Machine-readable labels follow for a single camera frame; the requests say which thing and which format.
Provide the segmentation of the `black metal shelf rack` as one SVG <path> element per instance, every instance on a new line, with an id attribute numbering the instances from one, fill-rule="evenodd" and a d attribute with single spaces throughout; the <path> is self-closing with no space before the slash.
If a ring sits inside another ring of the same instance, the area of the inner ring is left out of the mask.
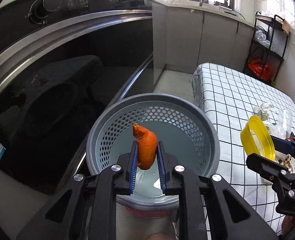
<path id="1" fill-rule="evenodd" d="M 291 26 L 284 18 L 256 12 L 243 73 L 274 86 L 284 62 Z"/>

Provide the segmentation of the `orange cloth on rack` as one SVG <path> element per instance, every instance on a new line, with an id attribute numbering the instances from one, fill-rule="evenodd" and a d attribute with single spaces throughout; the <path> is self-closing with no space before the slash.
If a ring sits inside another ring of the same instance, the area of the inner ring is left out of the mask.
<path id="1" fill-rule="evenodd" d="M 291 31 L 290 23 L 287 22 L 286 20 L 282 20 L 282 29 L 283 29 L 284 33 L 286 33 L 286 35 L 289 35 L 290 31 Z"/>

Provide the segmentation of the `clear plastic bags on shelf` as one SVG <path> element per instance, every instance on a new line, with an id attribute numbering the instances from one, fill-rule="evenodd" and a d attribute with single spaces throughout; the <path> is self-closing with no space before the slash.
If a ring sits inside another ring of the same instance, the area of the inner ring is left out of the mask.
<path id="1" fill-rule="evenodd" d="M 256 30 L 254 40 L 266 48 L 270 48 L 271 42 L 267 39 L 266 34 L 262 30 Z"/>

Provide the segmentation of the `orange peel piece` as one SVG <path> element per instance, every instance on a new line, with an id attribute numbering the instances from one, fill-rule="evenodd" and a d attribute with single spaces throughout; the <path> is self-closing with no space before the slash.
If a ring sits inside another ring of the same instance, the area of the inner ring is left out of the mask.
<path id="1" fill-rule="evenodd" d="M 157 137 L 154 132 L 139 124 L 132 125 L 132 132 L 138 144 L 138 167 L 141 170 L 148 170 L 155 161 Z"/>

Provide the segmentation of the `grey perforated trash basket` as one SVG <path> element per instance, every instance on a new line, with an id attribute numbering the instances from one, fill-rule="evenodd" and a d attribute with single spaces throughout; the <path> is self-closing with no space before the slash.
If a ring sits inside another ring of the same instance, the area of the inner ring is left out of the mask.
<path id="1" fill-rule="evenodd" d="M 117 178 L 122 175 L 118 159 L 137 141 L 133 124 L 154 132 L 157 143 L 177 158 L 173 175 L 179 180 L 179 195 L 162 192 L 157 152 L 150 169 L 137 165 L 133 194 L 117 194 Z M 220 146 L 212 122 L 198 107 L 172 95 L 147 93 L 105 110 L 90 130 L 86 153 L 91 173 L 87 189 L 95 193 L 95 209 L 113 210 L 119 203 L 140 211 L 178 208 L 203 214 L 203 201 L 213 193 L 211 176 L 218 168 Z"/>

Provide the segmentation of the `yellow plastic lid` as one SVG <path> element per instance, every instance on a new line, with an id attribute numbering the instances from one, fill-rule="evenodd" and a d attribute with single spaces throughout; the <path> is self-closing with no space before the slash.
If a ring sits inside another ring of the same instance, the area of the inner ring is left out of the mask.
<path id="1" fill-rule="evenodd" d="M 261 155 L 271 161 L 276 161 L 276 150 L 271 135 L 265 124 L 256 116 L 251 116 L 240 132 L 240 139 L 247 155 Z"/>

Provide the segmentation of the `checkered paper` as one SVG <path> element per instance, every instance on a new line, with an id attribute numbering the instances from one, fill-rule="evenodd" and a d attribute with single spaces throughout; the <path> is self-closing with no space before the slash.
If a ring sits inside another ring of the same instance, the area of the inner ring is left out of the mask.
<path id="1" fill-rule="evenodd" d="M 274 110 L 274 106 L 268 103 L 262 103 L 260 106 L 253 106 L 253 112 L 262 121 L 269 119 L 269 111 Z"/>

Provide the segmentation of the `clear plastic cup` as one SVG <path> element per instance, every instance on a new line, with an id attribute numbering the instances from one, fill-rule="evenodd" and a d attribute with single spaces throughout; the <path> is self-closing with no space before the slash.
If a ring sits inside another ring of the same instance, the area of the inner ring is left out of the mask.
<path id="1" fill-rule="evenodd" d="M 270 134 L 280 139 L 288 139 L 291 135 L 292 113 L 288 109 L 280 110 L 276 124 L 270 127 Z"/>

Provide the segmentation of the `grey kitchen cabinets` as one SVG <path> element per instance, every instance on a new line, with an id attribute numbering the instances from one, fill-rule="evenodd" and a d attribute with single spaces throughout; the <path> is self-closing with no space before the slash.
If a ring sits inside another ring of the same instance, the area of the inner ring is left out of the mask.
<path id="1" fill-rule="evenodd" d="M 224 12 L 152 3 L 154 75 L 163 69 L 192 74 L 201 63 L 242 71 L 254 26 Z"/>

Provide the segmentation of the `red plastic bag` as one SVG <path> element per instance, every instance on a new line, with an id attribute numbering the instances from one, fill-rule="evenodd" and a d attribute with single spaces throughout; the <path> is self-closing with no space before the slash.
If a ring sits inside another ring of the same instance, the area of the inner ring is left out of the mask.
<path id="1" fill-rule="evenodd" d="M 270 81 L 273 78 L 273 70 L 270 65 L 264 64 L 261 59 L 254 59 L 248 63 L 248 68 L 260 79 Z"/>

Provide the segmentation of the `white checkered tablecloth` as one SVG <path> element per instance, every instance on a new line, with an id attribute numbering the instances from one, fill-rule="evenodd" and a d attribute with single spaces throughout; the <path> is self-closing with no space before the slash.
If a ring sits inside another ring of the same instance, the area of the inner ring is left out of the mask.
<path id="1" fill-rule="evenodd" d="M 220 141 L 218 173 L 228 181 L 269 226 L 282 233 L 284 216 L 276 213 L 278 204 L 272 185 L 246 167 L 240 132 L 254 115 L 254 107 L 273 106 L 269 121 L 276 123 L 278 113 L 292 113 L 291 130 L 295 135 L 295 103 L 283 92 L 241 72 L 214 63 L 202 63 L 191 80 L 194 104 L 214 125 Z"/>

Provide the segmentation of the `black built-in oven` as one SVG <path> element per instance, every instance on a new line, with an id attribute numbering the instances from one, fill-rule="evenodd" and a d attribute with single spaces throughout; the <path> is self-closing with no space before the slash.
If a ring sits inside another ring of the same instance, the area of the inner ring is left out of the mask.
<path id="1" fill-rule="evenodd" d="M 153 82 L 151 0 L 16 0 L 0 9 L 0 170 L 44 194 L 128 79 Z"/>

